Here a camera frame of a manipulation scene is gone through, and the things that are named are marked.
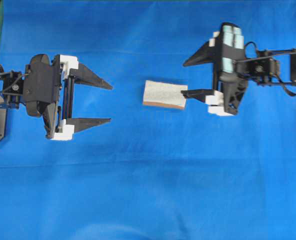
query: white sponge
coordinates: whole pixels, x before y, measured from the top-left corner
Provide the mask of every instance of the white sponge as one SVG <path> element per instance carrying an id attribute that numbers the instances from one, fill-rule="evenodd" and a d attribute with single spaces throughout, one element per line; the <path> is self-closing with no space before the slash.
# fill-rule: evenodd
<path id="1" fill-rule="evenodd" d="M 147 80 L 143 93 L 143 105 L 183 110 L 185 109 L 186 98 L 181 91 L 187 89 L 187 85 Z"/>

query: blue cloth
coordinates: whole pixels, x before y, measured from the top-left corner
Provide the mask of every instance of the blue cloth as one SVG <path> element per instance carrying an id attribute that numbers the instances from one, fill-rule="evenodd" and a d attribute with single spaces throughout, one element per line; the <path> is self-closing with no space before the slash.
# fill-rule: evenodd
<path id="1" fill-rule="evenodd" d="M 211 87 L 211 64 L 182 63 L 222 22 L 260 49 L 296 47 L 295 0 L 5 0 L 5 70 L 73 55 L 114 89 L 75 87 L 74 117 L 112 122 L 73 141 L 46 140 L 41 118 L 9 111 L 0 240 L 296 240 L 296 97 L 251 82 L 233 117 L 194 99 L 142 105 L 145 80 Z"/>

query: robotic arm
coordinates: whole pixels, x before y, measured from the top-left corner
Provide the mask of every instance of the robotic arm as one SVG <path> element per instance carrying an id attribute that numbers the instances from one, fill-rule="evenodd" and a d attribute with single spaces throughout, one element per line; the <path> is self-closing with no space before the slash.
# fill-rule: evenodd
<path id="1" fill-rule="evenodd" d="M 247 58 L 245 48 L 254 44 L 256 58 Z M 290 82 L 280 78 L 280 62 L 274 59 L 278 55 L 290 55 Z M 242 30 L 235 24 L 224 22 L 220 31 L 214 32 L 183 66 L 213 63 L 212 89 L 181 91 L 185 98 L 194 98 L 208 105 L 208 112 L 219 116 L 232 116 L 238 113 L 238 107 L 248 87 L 248 81 L 260 86 L 281 86 L 290 96 L 296 92 L 287 89 L 287 85 L 296 86 L 296 49 L 259 51 L 254 42 L 244 45 Z"/>
<path id="2" fill-rule="evenodd" d="M 46 138 L 67 141 L 73 134 L 110 122 L 110 118 L 72 118 L 75 84 L 111 90 L 113 87 L 94 74 L 75 56 L 56 55 L 49 61 L 45 54 L 34 56 L 25 73 L 4 72 L 0 65 L 0 140 L 4 137 L 6 109 L 25 105 L 27 114 L 42 117 Z M 60 106 L 60 91 L 63 103 Z"/>

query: white foam padding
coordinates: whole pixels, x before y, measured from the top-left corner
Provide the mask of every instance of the white foam padding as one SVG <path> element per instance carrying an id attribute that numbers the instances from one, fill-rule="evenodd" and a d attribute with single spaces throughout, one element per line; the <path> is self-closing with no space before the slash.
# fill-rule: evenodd
<path id="1" fill-rule="evenodd" d="M 60 63 L 63 64 L 62 72 L 63 79 L 67 79 L 70 74 L 70 69 L 78 69 L 79 61 L 76 56 L 60 55 Z"/>
<path id="2" fill-rule="evenodd" d="M 73 139 L 75 132 L 75 125 L 66 124 L 66 119 L 60 121 L 60 131 L 55 132 L 51 140 L 56 141 L 69 141 Z"/>
<path id="3" fill-rule="evenodd" d="M 187 85 L 146 80 L 143 104 L 147 106 L 184 109 L 186 99 L 181 91 L 186 90 L 188 90 Z"/>

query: screw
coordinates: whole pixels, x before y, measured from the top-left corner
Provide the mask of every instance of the screw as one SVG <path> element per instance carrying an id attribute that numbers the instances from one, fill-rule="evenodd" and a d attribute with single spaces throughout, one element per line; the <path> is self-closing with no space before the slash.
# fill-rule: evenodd
<path id="1" fill-rule="evenodd" d="M 262 73 L 264 71 L 264 68 L 263 68 L 263 66 L 258 65 L 258 66 L 256 66 L 255 70 L 257 73 Z"/>
<path id="2" fill-rule="evenodd" d="M 19 90 L 19 86 L 17 84 L 12 86 L 12 90 L 14 91 L 18 91 Z"/>

